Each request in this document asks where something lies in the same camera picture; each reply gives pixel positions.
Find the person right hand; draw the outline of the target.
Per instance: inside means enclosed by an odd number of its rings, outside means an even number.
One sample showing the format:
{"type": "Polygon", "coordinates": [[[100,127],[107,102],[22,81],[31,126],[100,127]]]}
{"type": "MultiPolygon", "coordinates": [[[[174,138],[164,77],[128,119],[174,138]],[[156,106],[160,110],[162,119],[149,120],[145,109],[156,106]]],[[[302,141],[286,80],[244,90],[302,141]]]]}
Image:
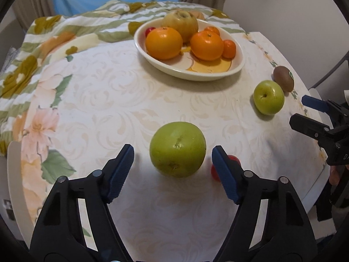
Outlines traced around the person right hand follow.
{"type": "Polygon", "coordinates": [[[330,167],[329,182],[332,186],[337,186],[339,184],[339,181],[341,178],[340,167],[341,166],[331,166],[330,167]]]}

